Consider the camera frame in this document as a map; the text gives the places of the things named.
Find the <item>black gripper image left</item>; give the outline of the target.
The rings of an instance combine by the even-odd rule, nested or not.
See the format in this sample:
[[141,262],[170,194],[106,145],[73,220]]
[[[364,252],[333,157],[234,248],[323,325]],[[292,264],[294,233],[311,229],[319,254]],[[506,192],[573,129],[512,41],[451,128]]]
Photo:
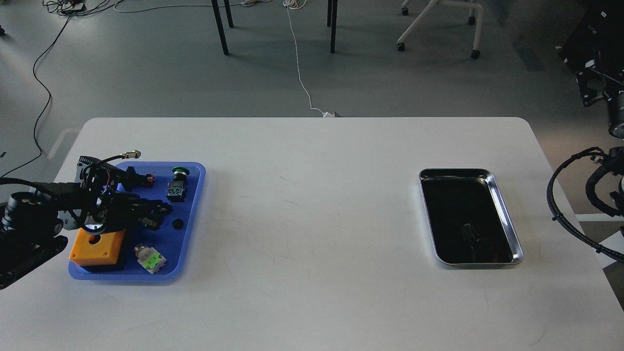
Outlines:
[[[121,195],[117,186],[126,178],[126,172],[109,163],[78,163],[73,195],[73,228],[100,235],[111,231],[115,224],[115,211],[120,206]],[[158,231],[165,216],[173,207],[160,199],[149,199],[139,194],[124,193],[124,214],[130,217],[126,229],[145,227]]]

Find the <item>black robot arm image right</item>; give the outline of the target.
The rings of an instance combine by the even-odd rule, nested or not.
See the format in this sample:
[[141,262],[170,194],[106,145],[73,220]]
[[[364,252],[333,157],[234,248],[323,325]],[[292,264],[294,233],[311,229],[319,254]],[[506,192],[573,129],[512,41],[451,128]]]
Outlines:
[[[604,100],[607,106],[608,131],[615,138],[623,138],[623,44],[617,38],[616,30],[599,29],[596,26],[581,26],[571,35],[559,53],[575,74],[579,96],[584,107]],[[593,207],[610,217],[623,216],[623,182],[610,193],[614,207],[603,202],[596,193],[596,186],[608,174],[623,175],[623,147],[613,147],[608,153],[600,147],[584,149],[562,162],[550,178],[546,196],[553,215],[552,220],[571,235],[586,243],[598,254],[604,254],[617,262],[624,260],[623,253],[608,248],[581,233],[560,211],[554,198],[554,182],[565,168],[576,160],[589,157],[599,166],[585,184],[585,195]]]

